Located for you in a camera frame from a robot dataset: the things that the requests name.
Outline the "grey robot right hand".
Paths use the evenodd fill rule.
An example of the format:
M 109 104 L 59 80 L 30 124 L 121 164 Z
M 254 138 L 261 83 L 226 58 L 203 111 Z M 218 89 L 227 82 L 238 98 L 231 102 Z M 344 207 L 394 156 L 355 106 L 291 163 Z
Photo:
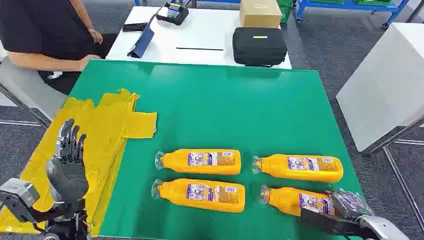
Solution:
M 334 214 L 302 208 L 300 221 L 332 236 L 346 239 L 360 237 L 364 240 L 377 238 L 369 227 L 360 226 L 360 217 L 373 216 L 375 213 L 359 193 L 339 189 L 330 192 L 329 198 Z

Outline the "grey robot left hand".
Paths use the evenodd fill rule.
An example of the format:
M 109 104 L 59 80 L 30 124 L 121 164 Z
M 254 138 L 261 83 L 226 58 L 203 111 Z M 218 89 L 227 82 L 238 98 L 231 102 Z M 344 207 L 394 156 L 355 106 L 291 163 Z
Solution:
M 75 202 L 82 199 L 89 189 L 84 163 L 85 133 L 75 120 L 66 120 L 59 129 L 54 155 L 46 163 L 50 194 L 56 203 Z

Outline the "person's left hand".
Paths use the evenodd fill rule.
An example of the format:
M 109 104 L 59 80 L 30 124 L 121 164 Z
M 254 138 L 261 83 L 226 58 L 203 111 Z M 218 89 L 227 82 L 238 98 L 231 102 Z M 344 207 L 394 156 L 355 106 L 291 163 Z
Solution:
M 90 36 L 92 37 L 93 42 L 95 44 L 101 45 L 104 42 L 103 36 L 99 32 L 97 32 L 96 30 L 89 28 L 88 32 L 89 32 Z

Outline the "person's right hand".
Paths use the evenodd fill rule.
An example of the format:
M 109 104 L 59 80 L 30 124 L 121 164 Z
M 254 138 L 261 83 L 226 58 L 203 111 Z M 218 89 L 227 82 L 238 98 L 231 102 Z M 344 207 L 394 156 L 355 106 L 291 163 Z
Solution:
M 79 71 L 82 72 L 90 60 L 98 60 L 98 59 L 102 59 L 102 58 L 95 54 L 88 54 L 87 56 L 85 56 L 84 58 L 78 61 Z

